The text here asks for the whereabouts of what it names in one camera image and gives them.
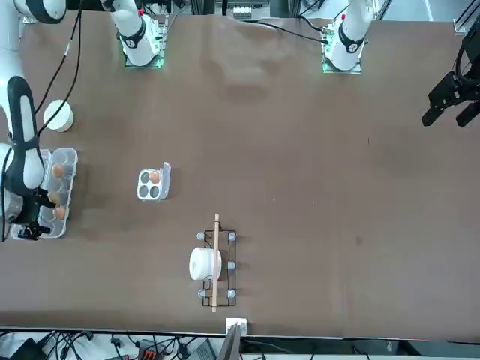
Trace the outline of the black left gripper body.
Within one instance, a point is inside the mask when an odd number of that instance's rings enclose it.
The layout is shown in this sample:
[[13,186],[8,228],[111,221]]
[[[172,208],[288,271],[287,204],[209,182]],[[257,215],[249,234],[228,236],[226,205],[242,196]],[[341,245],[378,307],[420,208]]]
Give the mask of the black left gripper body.
[[[469,67],[464,72],[461,67],[462,59],[466,56]],[[455,77],[457,80],[457,93],[459,101],[469,100],[475,97],[475,93],[479,90],[479,32],[469,31],[462,40],[462,44],[458,50],[455,62]]]

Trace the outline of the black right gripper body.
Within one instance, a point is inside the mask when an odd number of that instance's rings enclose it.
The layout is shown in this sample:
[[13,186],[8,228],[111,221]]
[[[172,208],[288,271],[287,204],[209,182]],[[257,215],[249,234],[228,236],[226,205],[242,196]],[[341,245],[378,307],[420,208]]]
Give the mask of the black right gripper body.
[[22,198],[22,210],[16,218],[17,224],[30,228],[39,226],[38,216],[43,194],[43,189],[36,189],[33,193],[25,195]]

